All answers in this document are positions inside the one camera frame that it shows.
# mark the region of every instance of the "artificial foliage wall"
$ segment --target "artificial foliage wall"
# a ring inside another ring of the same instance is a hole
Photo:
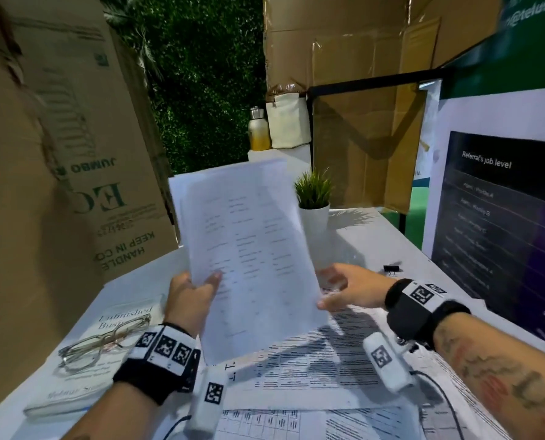
[[[265,85],[262,0],[101,0],[139,55],[175,174],[247,160]]]

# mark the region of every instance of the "forearm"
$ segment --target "forearm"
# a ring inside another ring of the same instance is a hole
[[[61,440],[144,440],[158,405],[134,386],[114,384]]]
[[[545,354],[466,313],[444,319],[436,351],[515,440],[545,440]]]

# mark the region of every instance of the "clear eyeglass frame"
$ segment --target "clear eyeglass frame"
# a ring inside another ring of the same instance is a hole
[[[58,351],[61,358],[60,367],[70,374],[76,374],[95,365],[104,352],[115,348],[121,350],[131,348],[139,339],[139,336],[133,335],[150,327],[150,319],[151,315],[147,313],[125,321],[109,332],[78,340],[70,346],[63,347]]]

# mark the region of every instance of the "white plastic device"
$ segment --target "white plastic device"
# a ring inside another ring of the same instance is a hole
[[[409,373],[409,365],[403,359],[403,353],[410,350],[412,346],[412,344],[399,346],[396,343],[392,345],[382,332],[374,332],[362,342],[364,352],[371,360],[376,373],[379,374],[385,387],[394,394],[409,385],[416,384],[415,377]]]
[[[191,420],[185,425],[189,439],[210,439],[216,433],[223,413],[223,401],[230,378],[222,368],[207,367],[197,377],[199,392],[193,392]]]

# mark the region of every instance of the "white table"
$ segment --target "white table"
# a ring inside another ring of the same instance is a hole
[[[438,284],[457,299],[468,299],[454,281],[374,209],[332,212],[327,234],[311,241],[310,250],[316,267],[343,262],[378,271],[384,265],[400,262],[403,276]],[[179,249],[108,283],[61,344],[64,346],[76,340],[91,325],[93,318],[112,305],[167,293],[171,277],[187,267],[187,253]],[[489,324],[545,351],[545,341],[517,325],[484,309],[474,309],[474,313]],[[56,350],[50,361],[1,402],[0,440],[57,440],[76,421],[76,416],[71,415],[34,423],[27,422],[22,414],[22,409],[38,390],[41,377],[56,366],[55,355]],[[170,425],[170,417],[163,423]]]

